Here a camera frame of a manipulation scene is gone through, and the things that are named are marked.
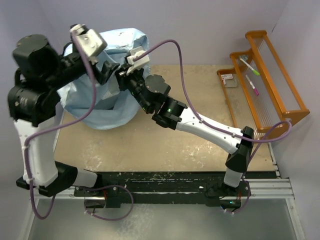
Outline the light blue pillowcase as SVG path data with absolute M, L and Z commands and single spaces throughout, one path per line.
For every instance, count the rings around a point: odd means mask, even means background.
M 98 57 L 97 68 L 102 69 L 104 61 L 112 63 L 125 63 L 125 56 L 130 50 L 143 47 L 146 51 L 149 49 L 149 39 L 145 33 L 136 28 L 121 28 L 109 30 L 101 33 L 107 42 L 107 47 Z M 112 109 L 104 109 L 101 99 L 107 92 L 108 83 L 117 82 L 112 75 L 106 84 L 95 84 L 96 103 L 92 112 L 83 119 L 83 123 L 96 130 L 108 130 L 127 124 L 140 110 L 131 93 L 120 91 L 115 105 Z M 92 82 L 87 74 L 63 86 L 58 91 L 60 103 L 65 111 L 74 118 L 80 118 L 88 112 L 93 100 Z

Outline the white pillow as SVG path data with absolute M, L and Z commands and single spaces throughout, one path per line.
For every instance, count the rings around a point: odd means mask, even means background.
M 119 85 L 116 81 L 109 82 L 106 93 L 101 99 L 102 107 L 106 110 L 110 110 L 115 106 L 120 93 Z

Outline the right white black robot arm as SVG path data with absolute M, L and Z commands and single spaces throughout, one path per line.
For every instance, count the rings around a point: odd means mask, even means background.
M 119 89 L 128 90 L 146 114 L 159 126 L 178 130 L 207 140 L 228 153 L 222 190 L 228 196 L 240 190 L 240 181 L 247 172 L 252 153 L 254 131 L 224 125 L 192 110 L 185 103 L 169 96 L 171 87 L 160 75 L 143 76 L 143 69 L 129 71 L 123 64 L 116 72 Z

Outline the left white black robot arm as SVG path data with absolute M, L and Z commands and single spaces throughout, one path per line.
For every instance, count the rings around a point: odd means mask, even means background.
M 115 66 L 96 67 L 97 56 L 107 47 L 103 37 L 89 30 L 71 34 L 73 51 L 61 55 L 42 34 L 21 38 L 12 52 L 17 63 L 14 87 L 8 92 L 9 114 L 18 132 L 23 155 L 23 176 L 16 185 L 32 192 L 34 188 L 46 197 L 52 197 L 72 186 L 82 186 L 91 196 L 103 191 L 100 176 L 55 161 L 53 144 L 45 134 L 56 131 L 58 90 L 82 75 L 93 82 L 105 82 Z

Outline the small clear plastic box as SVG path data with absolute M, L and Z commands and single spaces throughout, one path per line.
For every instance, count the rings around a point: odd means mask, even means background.
M 236 88 L 238 86 L 237 80 L 232 73 L 222 74 L 221 79 L 225 88 Z

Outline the orange wooden tiered rack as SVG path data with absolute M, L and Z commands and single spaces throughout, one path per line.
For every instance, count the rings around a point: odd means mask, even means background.
M 255 138 L 260 139 L 276 123 L 288 120 L 295 125 L 310 110 L 298 93 L 267 32 L 248 31 L 245 38 L 250 45 L 249 49 L 232 52 L 229 57 L 233 66 L 219 69 L 217 75 L 234 126 L 240 129 L 251 127 Z M 240 61 L 242 55 L 248 57 L 249 64 L 260 73 L 259 76 Z M 221 78 L 223 74 L 233 74 L 237 87 L 225 88 Z M 256 96 L 245 75 L 249 76 L 259 96 Z

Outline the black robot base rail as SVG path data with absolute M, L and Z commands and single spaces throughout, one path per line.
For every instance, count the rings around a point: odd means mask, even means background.
M 224 172 L 101 172 L 98 190 L 77 186 L 76 197 L 83 197 L 88 208 L 119 208 L 122 204 L 183 204 L 239 209 L 241 199 L 251 196 L 247 181 L 238 187 L 224 184 Z

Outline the aluminium extrusion frame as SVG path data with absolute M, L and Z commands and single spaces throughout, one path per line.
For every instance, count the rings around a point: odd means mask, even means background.
M 231 214 L 204 204 L 121 204 L 118 208 L 85 206 L 75 188 L 55 200 L 36 195 L 40 220 L 27 211 L 21 240 L 302 240 L 290 181 L 275 171 L 268 145 L 257 154 L 245 178 L 251 197 Z M 173 142 L 112 141 L 67 146 L 59 142 L 55 157 L 96 172 L 223 172 L 227 153 L 200 139 Z

